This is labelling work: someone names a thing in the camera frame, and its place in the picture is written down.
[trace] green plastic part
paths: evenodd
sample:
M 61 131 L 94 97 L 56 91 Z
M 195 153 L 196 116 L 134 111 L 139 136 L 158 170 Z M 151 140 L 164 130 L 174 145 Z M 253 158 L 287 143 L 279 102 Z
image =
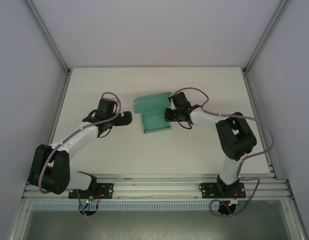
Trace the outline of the green plastic part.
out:
M 169 97 L 172 92 L 137 97 L 133 103 L 135 114 L 141 114 L 145 134 L 171 129 L 170 122 L 165 120 L 165 110 L 171 107 Z

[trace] white table surface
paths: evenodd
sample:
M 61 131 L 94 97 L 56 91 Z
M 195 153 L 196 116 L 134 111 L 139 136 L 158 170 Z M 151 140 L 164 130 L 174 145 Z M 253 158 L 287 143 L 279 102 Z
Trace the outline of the white table surface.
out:
M 171 123 L 171 130 L 143 133 L 141 116 L 134 114 L 137 97 L 175 92 L 184 87 L 205 91 L 206 109 L 253 117 L 253 111 L 239 67 L 97 67 L 74 68 L 53 141 L 75 131 L 82 119 L 98 107 L 103 92 L 116 93 L 122 112 L 132 112 L 132 123 L 114 127 L 105 137 L 85 146 L 71 165 L 91 174 L 116 175 L 202 175 L 218 174 L 224 161 L 216 132 L 201 126 L 192 130 Z M 185 94 L 192 105 L 205 97 L 194 90 Z M 257 139 L 253 153 L 262 151 L 257 125 L 249 121 Z M 246 161 L 241 173 L 268 174 L 264 155 Z

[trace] glass panel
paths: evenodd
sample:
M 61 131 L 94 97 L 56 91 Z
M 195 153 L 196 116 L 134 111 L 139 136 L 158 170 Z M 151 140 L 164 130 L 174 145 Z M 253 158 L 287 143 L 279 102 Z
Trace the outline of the glass panel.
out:
M 26 240 L 287 240 L 280 201 L 252 201 L 242 214 L 207 211 L 32 211 Z

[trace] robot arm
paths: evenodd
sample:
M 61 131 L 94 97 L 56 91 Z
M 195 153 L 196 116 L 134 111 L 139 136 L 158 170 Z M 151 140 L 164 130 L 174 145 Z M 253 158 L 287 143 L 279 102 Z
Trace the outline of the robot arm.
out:
M 236 117 L 213 116 L 203 112 L 200 105 L 191 106 L 183 92 L 170 97 L 175 109 L 167 108 L 164 113 L 167 122 L 187 122 L 189 125 L 204 126 L 218 133 L 225 154 L 222 170 L 217 177 L 221 193 L 232 191 L 239 183 L 238 168 L 257 144 L 257 139 L 247 121 Z
M 96 177 L 72 169 L 71 160 L 85 145 L 99 138 L 104 132 L 110 131 L 112 127 L 126 126 L 132 122 L 131 112 L 125 111 L 123 115 L 120 113 L 111 121 L 93 125 L 114 117 L 115 108 L 117 108 L 117 103 L 114 100 L 102 98 L 98 108 L 82 120 L 79 133 L 66 142 L 61 140 L 51 145 L 41 144 L 38 146 L 34 153 L 28 182 L 34 186 L 39 185 L 40 174 L 48 156 L 57 146 L 60 146 L 50 160 L 53 165 L 47 166 L 43 174 L 42 188 L 55 194 L 61 194 L 65 190 L 87 190 L 92 196 L 95 196 Z

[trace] black mounting plate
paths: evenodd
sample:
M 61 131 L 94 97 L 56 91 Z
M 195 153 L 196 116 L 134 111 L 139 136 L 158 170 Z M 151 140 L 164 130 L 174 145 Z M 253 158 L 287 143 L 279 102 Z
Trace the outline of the black mounting plate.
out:
M 203 182 L 198 188 L 202 193 L 203 199 L 243 199 L 243 196 L 246 197 L 245 185 L 242 182 L 229 188 L 224 193 L 218 190 L 216 182 Z
M 113 183 L 97 183 L 97 189 L 101 190 L 101 197 L 94 197 L 94 199 L 112 199 L 114 192 L 114 184 Z M 81 199 L 88 199 L 90 197 L 90 193 L 88 191 L 79 190 Z M 69 192 L 69 199 L 78 199 L 77 191 Z

